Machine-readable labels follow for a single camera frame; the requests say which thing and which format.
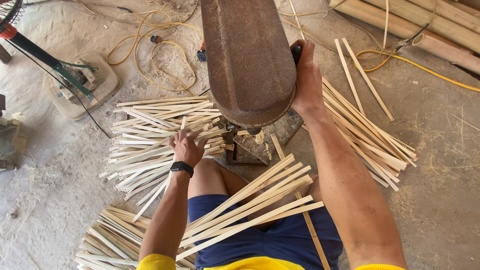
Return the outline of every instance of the concrete floor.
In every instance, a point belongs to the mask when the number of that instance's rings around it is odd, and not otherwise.
[[[193,0],[103,2],[136,12],[164,10],[172,15],[173,21],[185,18],[194,5]],[[318,0],[292,2],[298,13],[327,8]],[[276,3],[281,10],[290,12],[288,1],[276,0]],[[93,9],[135,21],[132,15],[123,15],[124,12],[117,9]],[[378,40],[382,39],[383,31],[349,19],[369,30]],[[199,9],[189,23],[201,27]],[[355,52],[376,49],[366,34],[334,12],[302,17],[300,23],[331,47],[335,38],[346,37]],[[26,8],[17,28],[55,57],[71,60],[84,50],[93,50],[105,57],[124,36],[133,35],[137,25],[89,17],[66,3],[52,1]],[[295,28],[287,24],[284,28],[290,43],[300,38]],[[201,43],[198,32],[178,27],[156,34],[178,42],[185,49],[198,77],[192,92],[198,95],[208,89],[206,63],[198,62],[195,56]],[[389,35],[389,48],[396,47],[397,41]],[[7,116],[15,112],[25,116],[22,133],[28,140],[20,169],[0,173],[0,269],[33,270],[36,269],[33,261],[41,270],[74,269],[74,253],[80,239],[101,209],[112,204],[137,212],[139,207],[134,206],[135,198],[125,203],[124,194],[114,189],[114,183],[97,177],[103,171],[100,160],[108,155],[107,138],[88,117],[71,122],[61,116],[42,88],[45,72],[5,41],[0,43],[14,54],[8,65],[0,65],[0,93],[7,96]],[[128,49],[127,45],[121,46],[114,60],[119,60]],[[155,81],[173,87],[164,76],[152,70],[150,49],[151,44],[146,40],[139,47],[140,67]],[[416,48],[406,47],[402,54],[454,80],[480,86],[478,80],[467,73]],[[177,50],[160,49],[155,58],[166,72],[184,82],[192,80]],[[338,55],[317,45],[315,61],[330,83],[353,103]],[[349,59],[347,62],[370,120],[415,147],[420,157],[417,168],[409,166],[401,173],[400,191],[383,189],[399,227],[410,269],[475,269],[480,260],[477,207],[480,204],[480,132],[462,124],[453,115],[480,127],[480,93],[455,86],[409,63],[391,60],[369,74],[395,118],[389,122],[360,73],[354,71],[353,62]],[[362,63],[373,67],[378,59]],[[111,113],[119,101],[186,95],[168,93],[147,82],[135,70],[133,57],[113,69],[122,78],[122,88],[92,114],[105,129],[125,119],[121,113]],[[298,132],[286,152],[294,153],[304,164],[315,164],[310,138],[304,130]],[[247,166],[233,168],[246,179],[253,179],[264,170]],[[18,212],[17,219],[10,218],[13,211]],[[149,209],[146,214],[151,215],[152,211]],[[345,254],[340,258],[340,265],[341,269],[348,269]]]

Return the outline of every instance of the black smartwatch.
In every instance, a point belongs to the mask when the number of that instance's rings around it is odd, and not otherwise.
[[[174,171],[186,171],[190,174],[190,178],[193,177],[193,168],[183,161],[174,162],[172,164],[172,167],[170,167],[170,170],[172,172],[174,172]]]

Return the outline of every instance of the person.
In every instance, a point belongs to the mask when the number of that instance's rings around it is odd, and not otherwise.
[[[338,269],[338,256],[344,246],[351,269],[407,269],[400,235],[386,199],[337,130],[323,103],[322,74],[313,62],[315,44],[298,40],[292,46],[297,45],[302,47],[302,53],[292,108],[305,121],[313,142],[318,178],[309,194],[314,201],[323,201],[325,207],[309,214],[330,267]],[[193,167],[194,174],[191,178],[186,171],[173,173],[145,232],[138,270],[174,270],[187,212],[191,221],[197,220],[247,185],[216,161],[202,159],[205,142],[200,141],[196,146],[197,135],[184,130],[169,141],[176,159]],[[226,212],[237,207],[232,206]],[[270,210],[267,207],[255,215]],[[246,221],[244,218],[234,224]],[[202,249],[198,251],[195,266],[209,270],[323,269],[302,214],[251,227]]]

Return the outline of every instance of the shirt sleeve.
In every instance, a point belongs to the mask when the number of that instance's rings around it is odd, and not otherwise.
[[[150,254],[140,261],[137,270],[175,270],[172,258],[162,254]]]
[[[355,270],[405,270],[398,266],[386,264],[369,264],[355,268]]]

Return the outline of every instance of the hand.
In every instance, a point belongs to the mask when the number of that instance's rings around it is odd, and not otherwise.
[[[208,141],[208,139],[203,138],[198,142],[198,146],[196,146],[195,139],[199,132],[200,131],[192,131],[190,129],[180,130],[168,140],[168,146],[175,152],[176,160],[183,161],[192,168],[202,159],[205,153],[204,147]]]
[[[313,51],[315,43],[300,39],[290,46],[302,47],[300,60],[297,65],[297,94],[292,108],[305,119],[308,116],[318,115],[316,112],[324,110],[322,91],[322,71],[313,63]]]

